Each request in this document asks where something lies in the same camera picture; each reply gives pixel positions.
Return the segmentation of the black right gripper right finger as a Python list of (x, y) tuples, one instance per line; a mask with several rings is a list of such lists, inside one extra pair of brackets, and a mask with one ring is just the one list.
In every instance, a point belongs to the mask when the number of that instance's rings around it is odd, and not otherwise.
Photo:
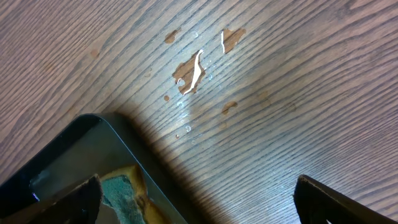
[(397, 224), (307, 175), (297, 179), (294, 204), (302, 224)]

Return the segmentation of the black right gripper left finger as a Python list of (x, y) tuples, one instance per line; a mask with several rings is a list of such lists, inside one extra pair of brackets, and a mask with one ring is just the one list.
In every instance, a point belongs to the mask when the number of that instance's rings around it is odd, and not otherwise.
[(103, 197), (100, 178), (93, 174), (65, 187), (47, 200), (37, 202), (6, 218), (2, 224), (96, 222)]

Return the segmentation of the green and yellow sponge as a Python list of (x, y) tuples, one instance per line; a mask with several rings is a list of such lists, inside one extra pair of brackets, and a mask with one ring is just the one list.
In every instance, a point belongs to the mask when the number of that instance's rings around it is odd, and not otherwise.
[(121, 223), (168, 224), (170, 218), (149, 198), (138, 165), (122, 167), (100, 178), (102, 202), (111, 207)]

